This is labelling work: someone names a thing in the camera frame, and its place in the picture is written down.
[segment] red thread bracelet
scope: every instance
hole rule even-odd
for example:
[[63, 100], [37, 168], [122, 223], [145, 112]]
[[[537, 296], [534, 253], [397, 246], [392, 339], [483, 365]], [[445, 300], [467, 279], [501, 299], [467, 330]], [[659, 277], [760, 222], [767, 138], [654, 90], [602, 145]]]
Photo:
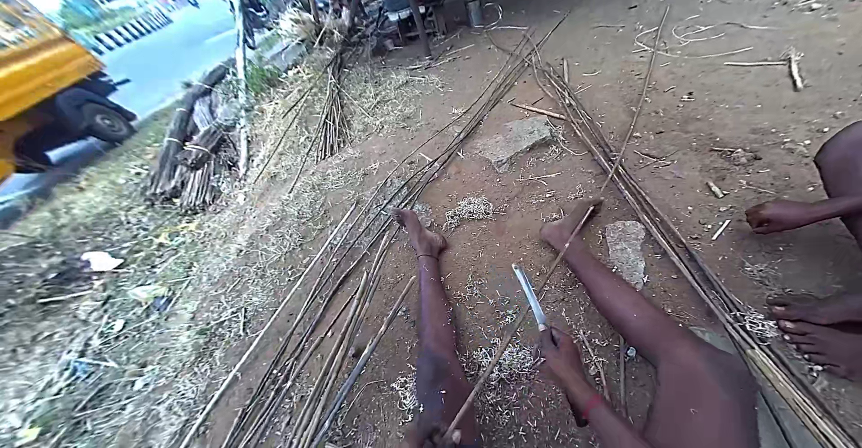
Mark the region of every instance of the red thread bracelet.
[[588, 420], [589, 411], [591, 411], [596, 406], [599, 406], [600, 404], [602, 404], [602, 395], [596, 393], [587, 401], [586, 407], [581, 412], [581, 417], [583, 417], [585, 420]]

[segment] black and white striped curb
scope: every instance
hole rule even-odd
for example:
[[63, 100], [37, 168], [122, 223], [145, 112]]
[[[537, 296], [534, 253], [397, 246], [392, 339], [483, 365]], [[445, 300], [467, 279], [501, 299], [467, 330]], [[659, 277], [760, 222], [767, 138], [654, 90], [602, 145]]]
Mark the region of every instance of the black and white striped curb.
[[97, 48], [93, 49], [99, 54], [104, 54], [116, 48], [134, 43], [143, 36], [155, 32], [167, 24], [173, 22], [165, 13], [159, 9], [153, 9], [140, 17], [128, 21], [126, 24], [118, 25], [112, 30], [101, 34], [93, 35], [94, 44]]

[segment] road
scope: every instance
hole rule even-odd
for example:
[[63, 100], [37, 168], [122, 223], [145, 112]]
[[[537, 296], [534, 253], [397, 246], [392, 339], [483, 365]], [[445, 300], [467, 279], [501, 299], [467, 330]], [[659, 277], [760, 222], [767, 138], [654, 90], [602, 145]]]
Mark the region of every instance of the road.
[[[173, 23], [101, 57], [114, 79], [131, 79], [111, 96], [145, 117], [182, 91], [184, 80], [199, 78], [230, 57], [236, 44], [233, 16], [222, 0], [198, 0], [171, 14]], [[46, 196], [62, 180], [102, 156], [110, 145], [95, 138], [49, 152], [57, 167], [45, 174], [15, 174], [0, 186], [0, 226], [9, 221], [16, 199]]]

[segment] foot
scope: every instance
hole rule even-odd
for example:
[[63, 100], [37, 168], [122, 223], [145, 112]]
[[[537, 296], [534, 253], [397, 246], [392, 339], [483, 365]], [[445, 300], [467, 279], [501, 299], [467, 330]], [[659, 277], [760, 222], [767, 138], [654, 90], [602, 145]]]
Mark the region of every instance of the foot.
[[805, 360], [835, 376], [862, 381], [862, 334], [808, 322], [779, 321], [778, 328]]
[[[563, 248], [566, 247], [566, 242], [569, 240], [569, 237], [572, 236], [572, 232], [575, 231], [577, 225], [580, 224], [587, 211], [589, 211], [589, 208], [595, 206], [596, 208], [591, 212], [595, 213], [601, 207], [601, 204], [601, 199], [578, 200], [572, 207], [572, 211], [566, 215], [566, 217], [561, 220], [556, 220], [553, 223], [545, 224], [541, 228], [541, 238], [547, 244], [554, 246], [557, 251], [563, 250]], [[572, 244], [576, 244], [576, 242], [578, 244], [582, 243], [581, 238], [577, 235], [572, 239]]]
[[826, 298], [787, 295], [766, 300], [772, 316], [783, 321], [831, 325], [862, 322], [862, 293], [834, 294]]
[[446, 249], [446, 238], [438, 233], [432, 233], [425, 229], [419, 222], [415, 211], [409, 209], [396, 209], [392, 213], [395, 220], [407, 230], [410, 244], [416, 255], [432, 255], [440, 257], [440, 253]]

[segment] metal blade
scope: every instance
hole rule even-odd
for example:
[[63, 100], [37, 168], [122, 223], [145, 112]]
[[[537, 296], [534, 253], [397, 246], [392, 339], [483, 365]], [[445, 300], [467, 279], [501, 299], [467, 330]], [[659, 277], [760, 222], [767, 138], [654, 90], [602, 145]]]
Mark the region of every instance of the metal blade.
[[518, 281], [521, 282], [521, 288], [524, 290], [524, 295], [527, 296], [530, 308], [533, 309], [533, 315], [535, 315], [536, 323], [539, 324], [539, 330], [545, 330], [547, 326], [545, 312], [542, 311], [541, 306], [539, 305], [539, 299], [536, 298], [536, 293], [533, 291], [533, 284], [527, 277], [527, 271], [525, 271], [520, 264], [512, 264], [512, 270], [515, 272], [515, 276], [518, 278]]

